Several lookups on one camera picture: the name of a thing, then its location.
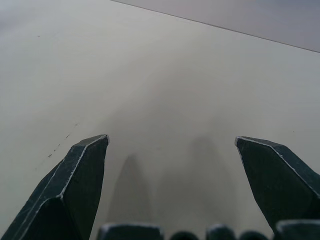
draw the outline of dark gray gripper finger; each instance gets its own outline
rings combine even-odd
[[[38,184],[2,240],[87,240],[96,217],[109,138],[73,145]]]
[[[320,176],[289,148],[244,136],[235,145],[254,199],[274,232],[280,220],[320,218]]]
[[[97,240],[164,240],[164,234],[160,227],[150,224],[105,224]]]

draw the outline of white table surface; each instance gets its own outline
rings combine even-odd
[[[0,234],[73,144],[109,134],[91,239],[106,221],[270,235],[234,139],[320,172],[319,93],[319,53],[108,0],[1,0]]]

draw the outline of white tabletop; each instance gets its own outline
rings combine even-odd
[[[91,239],[106,221],[270,235],[236,136],[320,172],[319,53],[108,0],[2,0],[0,84],[0,234],[99,134],[110,145]]]

